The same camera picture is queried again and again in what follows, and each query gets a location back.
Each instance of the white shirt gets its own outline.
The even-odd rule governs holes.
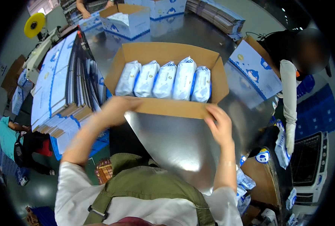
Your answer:
[[[62,162],[59,169],[58,191],[54,208],[59,226],[83,225],[98,194],[104,187],[92,186],[84,169]],[[203,195],[219,226],[243,225],[237,209],[236,194],[229,187],[218,188],[210,196]],[[104,224],[124,217],[139,217],[152,224],[195,226],[198,219],[195,206],[185,199],[142,200],[134,197],[114,197]]]

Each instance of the teal shirt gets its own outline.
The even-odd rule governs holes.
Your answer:
[[[8,126],[9,117],[2,117],[0,120],[0,146],[2,151],[14,161],[14,144],[18,139],[20,133],[12,130]]]

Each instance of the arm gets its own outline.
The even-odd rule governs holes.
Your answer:
[[[232,138],[232,120],[218,106],[207,106],[206,109],[215,117],[204,119],[209,126],[215,141],[220,145],[220,158],[214,178],[214,190],[230,187],[237,193],[237,170],[235,166],[235,146]]]
[[[11,121],[8,122],[8,127],[11,128],[12,130],[18,131],[18,132],[21,132],[21,131],[28,132],[28,131],[30,131],[30,127],[19,125],[19,124],[16,124],[16,123],[12,123]]]
[[[76,7],[82,13],[83,19],[87,19],[91,17],[91,14],[84,7],[83,0],[77,0]]]
[[[113,97],[105,103],[101,111],[91,117],[85,126],[77,133],[67,147],[62,162],[70,162],[84,166],[91,152],[91,147],[99,134],[110,126],[122,124],[126,111],[134,110],[141,100],[134,97]]]
[[[286,147],[288,154],[294,151],[294,136],[297,121],[297,82],[296,68],[287,60],[280,63],[280,74],[282,79],[282,93],[284,98],[283,115],[286,119]]]

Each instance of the strap buckle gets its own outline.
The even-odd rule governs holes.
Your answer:
[[[97,211],[97,210],[93,209],[92,205],[90,205],[87,210],[88,210],[88,212],[91,212],[91,210],[92,210],[92,212],[100,215],[102,217],[102,221],[106,220],[107,217],[108,217],[108,213],[107,212],[101,213],[100,211]]]

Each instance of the open cardboard box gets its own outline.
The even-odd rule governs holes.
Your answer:
[[[169,61],[174,61],[177,65],[188,56],[196,62],[197,66],[206,66],[211,70],[211,101],[212,104],[217,104],[229,93],[224,65],[219,53],[186,44],[165,42],[122,44],[112,61],[111,69],[104,82],[114,95],[125,63],[138,60],[144,65],[156,60],[160,66]],[[141,100],[143,103],[136,109],[136,112],[195,119],[203,119],[210,115],[205,108],[208,103],[157,98],[141,98]]]

